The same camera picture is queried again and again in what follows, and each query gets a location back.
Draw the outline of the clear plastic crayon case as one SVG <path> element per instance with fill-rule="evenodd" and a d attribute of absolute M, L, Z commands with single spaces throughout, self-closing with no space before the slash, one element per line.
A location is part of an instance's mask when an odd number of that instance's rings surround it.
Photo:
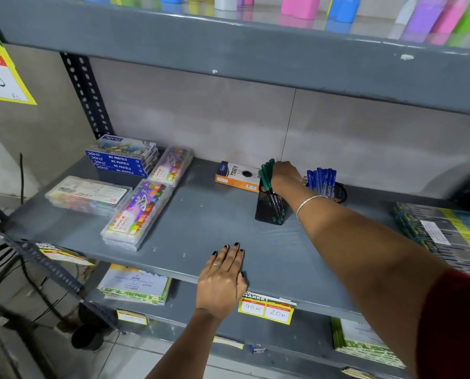
<path fill-rule="evenodd" d="M 45 194 L 55 207 L 111 217 L 131 197 L 133 188 L 67 176 Z"/>
<path fill-rule="evenodd" d="M 167 147 L 148 180 L 175 188 L 191 164 L 193 155 L 193 150 L 187 147 Z"/>
<path fill-rule="evenodd" d="M 100 233 L 104 243 L 136 252 L 173 192 L 172 186 L 141 180 L 131 193 L 129 201 L 116 212 Z"/>

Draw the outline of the person's left forearm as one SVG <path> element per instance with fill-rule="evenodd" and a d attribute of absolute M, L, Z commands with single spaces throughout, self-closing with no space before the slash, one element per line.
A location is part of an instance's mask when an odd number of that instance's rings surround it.
<path fill-rule="evenodd" d="M 203 379 L 222 320 L 206 309 L 195 309 L 180 337 L 145 379 Z"/>

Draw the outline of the yellow double price label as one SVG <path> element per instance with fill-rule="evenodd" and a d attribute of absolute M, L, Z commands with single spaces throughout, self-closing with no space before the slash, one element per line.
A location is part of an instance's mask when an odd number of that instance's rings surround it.
<path fill-rule="evenodd" d="M 297 303 L 246 291 L 239 301 L 238 312 L 290 325 Z"/>

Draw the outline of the yellow shelf price label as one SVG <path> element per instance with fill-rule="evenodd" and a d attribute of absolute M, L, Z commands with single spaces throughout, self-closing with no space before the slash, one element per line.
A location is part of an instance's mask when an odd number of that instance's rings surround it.
<path fill-rule="evenodd" d="M 227 346 L 239 349 L 239 350 L 244 349 L 244 343 L 241 343 L 241 342 L 238 342 L 238 341 L 235 341 L 235 340 L 231 340 L 229 338 L 219 337 L 219 336 L 214 337 L 213 343 L 227 345 Z"/>
<path fill-rule="evenodd" d="M 377 377 L 372 376 L 371 374 L 367 372 L 358 370 L 353 367 L 345 367 L 341 369 L 341 372 L 354 379 L 378 379 Z"/>
<path fill-rule="evenodd" d="M 61 248 L 46 242 L 36 242 L 36 247 L 50 260 L 74 263 L 81 266 L 95 266 L 95 263 L 80 254 L 66 248 Z"/>
<path fill-rule="evenodd" d="M 138 325 L 148 325 L 147 317 L 140 313 L 116 309 L 116 315 L 118 320 L 120 321 L 134 323 Z"/>

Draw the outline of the person's right forearm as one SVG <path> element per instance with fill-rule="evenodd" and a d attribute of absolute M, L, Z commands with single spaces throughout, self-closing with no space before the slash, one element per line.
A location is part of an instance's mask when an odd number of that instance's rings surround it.
<path fill-rule="evenodd" d="M 418 377 L 422 309 L 430 289 L 450 266 L 395 231 L 326 198 L 310 197 L 295 213 L 364 319 Z"/>

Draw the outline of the red sleeve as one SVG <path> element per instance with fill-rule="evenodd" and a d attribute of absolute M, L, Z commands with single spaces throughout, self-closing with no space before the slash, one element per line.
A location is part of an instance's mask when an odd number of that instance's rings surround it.
<path fill-rule="evenodd" d="M 430 289 L 421 313 L 418 379 L 470 379 L 470 275 L 451 270 Z"/>

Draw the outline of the stack of wrapped notebooks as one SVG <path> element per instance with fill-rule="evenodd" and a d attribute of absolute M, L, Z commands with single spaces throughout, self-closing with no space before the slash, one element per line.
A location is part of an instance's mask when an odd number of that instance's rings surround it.
<path fill-rule="evenodd" d="M 393 214 L 404 235 L 470 275 L 470 212 L 398 202 Z"/>

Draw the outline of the black mesh pen holder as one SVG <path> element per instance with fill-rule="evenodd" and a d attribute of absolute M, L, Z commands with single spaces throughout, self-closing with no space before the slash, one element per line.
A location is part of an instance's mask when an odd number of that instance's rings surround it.
<path fill-rule="evenodd" d="M 326 184 L 326 191 L 324 191 L 324 187 L 320 186 L 319 182 L 314 182 L 313 180 L 309 182 L 307 179 L 303 179 L 302 183 L 308 189 L 314 191 L 316 195 L 323 196 L 330 198 L 332 201 L 343 204 L 347 200 L 347 191 L 343 184 L 337 184 L 331 187 L 328 183 Z"/>
<path fill-rule="evenodd" d="M 262 180 L 259 182 L 255 220 L 282 225 L 287 217 L 288 204 L 283 198 L 266 190 Z"/>

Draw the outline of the black perforated rack upright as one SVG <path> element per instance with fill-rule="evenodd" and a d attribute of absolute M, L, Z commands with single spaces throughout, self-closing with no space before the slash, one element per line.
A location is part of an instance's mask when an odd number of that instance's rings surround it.
<path fill-rule="evenodd" d="M 95 138 L 114 135 L 89 58 L 68 52 L 60 52 L 60 56 Z"/>

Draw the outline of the blue crayon box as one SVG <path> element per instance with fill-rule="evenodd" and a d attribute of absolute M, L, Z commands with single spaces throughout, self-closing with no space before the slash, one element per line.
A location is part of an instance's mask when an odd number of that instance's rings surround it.
<path fill-rule="evenodd" d="M 93 164 L 110 166 L 112 165 L 127 165 L 127 166 L 136 166 L 140 168 L 146 168 L 150 164 L 155 165 L 158 161 L 158 153 L 152 154 L 151 157 L 148 157 L 144 160 L 140 158 L 132 158 L 130 156 L 124 156 L 121 154 L 109 154 L 104 152 L 97 152 L 93 150 L 85 150 L 88 158 L 91 159 Z"/>
<path fill-rule="evenodd" d="M 110 134 L 105 134 L 99 138 L 96 145 L 90 147 L 90 150 L 140 160 L 152 158 L 158 152 L 157 145 L 154 142 Z"/>
<path fill-rule="evenodd" d="M 95 166 L 99 170 L 123 173 L 123 174 L 134 175 L 134 176 L 140 176 L 142 178 L 148 178 L 149 177 L 149 173 L 148 173 L 147 170 L 132 168 L 130 166 L 122 166 L 122 165 L 108 166 L 108 165 L 104 165 L 104 164 L 102 165 L 102 164 L 97 164 L 97 163 L 93 163 L 93 166 Z"/>
<path fill-rule="evenodd" d="M 109 156 L 105 157 L 103 155 L 92 155 L 89 154 L 88 157 L 92 160 L 93 163 L 97 164 L 104 164 L 108 166 L 116 166 L 116 165 L 122 165 L 122 166 L 130 166 L 132 168 L 138 168 L 138 169 L 143 169 L 151 170 L 156 163 L 150 163 L 150 164 L 144 164 L 138 159 L 130 159 L 130 158 L 124 158 L 124 157 L 112 157 L 110 158 Z"/>

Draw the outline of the green bordered white booklet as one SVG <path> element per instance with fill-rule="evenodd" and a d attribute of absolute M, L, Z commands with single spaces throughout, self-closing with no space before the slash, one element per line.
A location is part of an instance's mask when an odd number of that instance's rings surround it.
<path fill-rule="evenodd" d="M 122 265 L 111 264 L 97 289 L 107 299 L 164 305 L 173 279 Z"/>

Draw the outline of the stack of green bordered booklets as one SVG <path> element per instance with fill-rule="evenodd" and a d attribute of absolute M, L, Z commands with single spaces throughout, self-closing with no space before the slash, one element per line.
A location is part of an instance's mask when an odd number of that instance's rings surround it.
<path fill-rule="evenodd" d="M 403 362 L 366 323 L 330 317 L 334 350 L 400 369 Z"/>

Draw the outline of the person's right hand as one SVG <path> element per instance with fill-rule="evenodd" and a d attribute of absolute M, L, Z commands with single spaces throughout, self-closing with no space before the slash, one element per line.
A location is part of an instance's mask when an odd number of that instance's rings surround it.
<path fill-rule="evenodd" d="M 302 183 L 298 170 L 289 161 L 278 161 L 273 165 L 271 186 L 274 193 L 282 197 L 295 211 L 315 193 Z"/>

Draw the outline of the bunch of green pens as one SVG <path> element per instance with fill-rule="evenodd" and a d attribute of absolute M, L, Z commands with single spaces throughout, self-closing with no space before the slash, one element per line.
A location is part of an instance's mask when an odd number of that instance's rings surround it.
<path fill-rule="evenodd" d="M 276 162 L 274 159 L 270 159 L 265 164 L 262 164 L 259 170 L 260 180 L 263 181 L 266 190 L 269 192 L 273 192 L 272 186 L 271 186 L 271 178 L 272 178 L 273 165 L 275 163 Z"/>

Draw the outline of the grey metal shelf rack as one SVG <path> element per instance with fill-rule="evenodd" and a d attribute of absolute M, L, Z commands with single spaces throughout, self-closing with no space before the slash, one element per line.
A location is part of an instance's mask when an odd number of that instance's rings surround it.
<path fill-rule="evenodd" d="M 4 43 L 470 115 L 470 49 L 83 0 L 0 0 Z"/>

